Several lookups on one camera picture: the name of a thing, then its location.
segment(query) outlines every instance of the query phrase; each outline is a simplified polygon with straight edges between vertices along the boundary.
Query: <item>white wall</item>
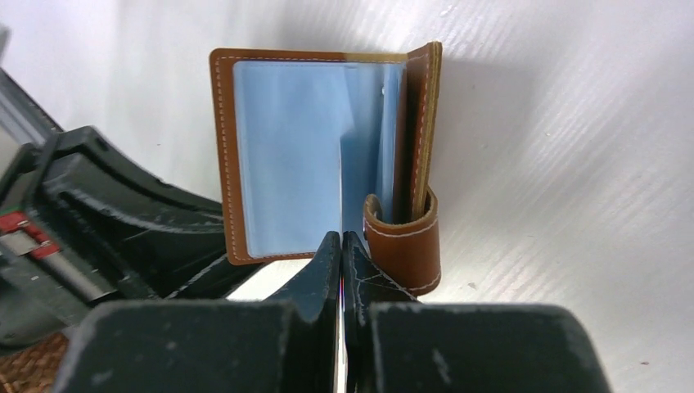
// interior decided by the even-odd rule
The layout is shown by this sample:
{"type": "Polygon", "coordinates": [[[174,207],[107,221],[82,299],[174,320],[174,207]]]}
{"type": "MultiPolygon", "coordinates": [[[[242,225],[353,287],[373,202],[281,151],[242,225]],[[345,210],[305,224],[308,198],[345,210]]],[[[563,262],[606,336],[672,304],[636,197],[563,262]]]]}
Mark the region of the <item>white wall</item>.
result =
{"type": "Polygon", "coordinates": [[[564,305],[619,392],[694,391],[693,20],[687,0],[0,0],[3,66],[48,112],[214,199],[212,48],[442,41],[425,300],[564,305]]]}

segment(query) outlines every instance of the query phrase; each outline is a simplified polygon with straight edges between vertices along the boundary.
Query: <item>card holder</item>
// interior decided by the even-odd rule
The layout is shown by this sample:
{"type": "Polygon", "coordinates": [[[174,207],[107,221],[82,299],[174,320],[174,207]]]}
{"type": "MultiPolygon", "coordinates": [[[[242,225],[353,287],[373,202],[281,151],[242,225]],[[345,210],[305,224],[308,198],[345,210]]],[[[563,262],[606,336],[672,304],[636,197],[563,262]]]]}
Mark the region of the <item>card holder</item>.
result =
{"type": "Polygon", "coordinates": [[[396,282],[433,289],[440,53],[440,43],[409,54],[213,51],[229,260],[306,258],[326,232],[355,231],[396,282]],[[412,247],[426,260],[409,261],[424,255],[412,247]]]}

